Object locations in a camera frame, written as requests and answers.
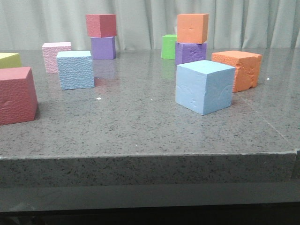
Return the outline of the smooth light blue foam cube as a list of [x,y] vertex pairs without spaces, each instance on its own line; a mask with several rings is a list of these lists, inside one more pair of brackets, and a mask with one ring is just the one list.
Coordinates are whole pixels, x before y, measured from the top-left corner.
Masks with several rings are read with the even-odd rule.
[[235,70],[210,60],[178,64],[176,103],[201,115],[230,107]]

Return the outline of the textured light blue foam cube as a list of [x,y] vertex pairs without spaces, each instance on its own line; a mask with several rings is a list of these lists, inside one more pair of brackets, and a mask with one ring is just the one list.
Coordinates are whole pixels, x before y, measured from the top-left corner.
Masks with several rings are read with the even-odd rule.
[[58,52],[56,61],[62,90],[95,87],[90,51]]

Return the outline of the orange foam cube on stack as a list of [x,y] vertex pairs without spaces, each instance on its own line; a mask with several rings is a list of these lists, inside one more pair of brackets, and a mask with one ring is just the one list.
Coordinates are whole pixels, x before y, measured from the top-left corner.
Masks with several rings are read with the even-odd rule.
[[209,14],[177,15],[177,42],[202,44],[208,39]]

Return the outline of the red foam cube on stack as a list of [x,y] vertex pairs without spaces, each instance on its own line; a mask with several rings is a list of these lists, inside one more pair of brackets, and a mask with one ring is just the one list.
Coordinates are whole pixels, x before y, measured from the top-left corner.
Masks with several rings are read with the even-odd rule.
[[87,14],[85,18],[89,37],[105,38],[117,35],[116,14]]

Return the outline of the right purple foam cube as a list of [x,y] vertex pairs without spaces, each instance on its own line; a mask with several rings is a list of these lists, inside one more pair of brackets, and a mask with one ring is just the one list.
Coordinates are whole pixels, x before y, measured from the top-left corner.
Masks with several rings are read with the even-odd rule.
[[175,65],[206,60],[207,43],[180,43],[175,44]]

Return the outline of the purple foam cube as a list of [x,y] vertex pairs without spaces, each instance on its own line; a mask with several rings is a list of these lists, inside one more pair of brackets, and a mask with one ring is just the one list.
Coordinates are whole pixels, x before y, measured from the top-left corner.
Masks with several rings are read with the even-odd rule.
[[91,37],[91,54],[94,60],[116,58],[115,37]]
[[206,60],[207,43],[180,43],[175,44],[175,65]]

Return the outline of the green foam cube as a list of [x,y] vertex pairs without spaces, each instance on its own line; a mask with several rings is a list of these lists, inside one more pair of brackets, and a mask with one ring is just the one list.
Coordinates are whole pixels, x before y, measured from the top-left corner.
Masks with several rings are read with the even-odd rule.
[[175,59],[175,44],[177,41],[176,34],[168,34],[162,36],[162,49],[161,58],[162,59]]

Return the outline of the left purple foam cube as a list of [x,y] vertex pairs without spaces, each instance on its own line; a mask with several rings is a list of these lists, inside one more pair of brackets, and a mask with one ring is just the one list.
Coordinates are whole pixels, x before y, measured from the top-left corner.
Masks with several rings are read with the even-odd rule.
[[91,54],[94,60],[116,58],[115,37],[91,37]]

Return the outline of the damaged orange foam cube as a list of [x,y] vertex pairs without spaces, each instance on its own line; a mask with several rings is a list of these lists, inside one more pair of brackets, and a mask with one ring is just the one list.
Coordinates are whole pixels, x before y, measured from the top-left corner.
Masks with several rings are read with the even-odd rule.
[[257,53],[232,50],[214,52],[211,60],[236,68],[232,91],[237,93],[257,86],[262,57]]

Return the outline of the pink foam cube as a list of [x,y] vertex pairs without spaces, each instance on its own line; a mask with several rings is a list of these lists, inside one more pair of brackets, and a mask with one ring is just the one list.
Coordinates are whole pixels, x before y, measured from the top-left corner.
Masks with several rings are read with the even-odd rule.
[[47,74],[58,73],[56,57],[58,52],[62,51],[71,51],[71,42],[51,42],[42,45],[42,53]]

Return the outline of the large red foam cube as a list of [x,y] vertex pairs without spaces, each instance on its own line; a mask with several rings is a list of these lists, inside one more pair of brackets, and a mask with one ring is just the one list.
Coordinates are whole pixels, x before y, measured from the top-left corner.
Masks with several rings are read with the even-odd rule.
[[0,70],[0,124],[32,121],[38,107],[31,67]]

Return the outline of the yellow foam cube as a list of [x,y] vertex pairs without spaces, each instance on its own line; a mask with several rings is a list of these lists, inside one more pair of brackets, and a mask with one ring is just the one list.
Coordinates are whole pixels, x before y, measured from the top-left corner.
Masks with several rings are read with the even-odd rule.
[[18,53],[1,52],[0,68],[18,68],[22,67],[21,57]]

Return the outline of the grey curtain backdrop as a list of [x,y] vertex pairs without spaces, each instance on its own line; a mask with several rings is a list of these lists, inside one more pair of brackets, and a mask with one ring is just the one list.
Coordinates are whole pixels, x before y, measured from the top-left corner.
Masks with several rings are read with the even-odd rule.
[[0,48],[36,50],[69,41],[89,49],[87,14],[115,14],[120,50],[159,49],[177,30],[177,15],[209,14],[210,48],[298,48],[297,0],[3,0]]

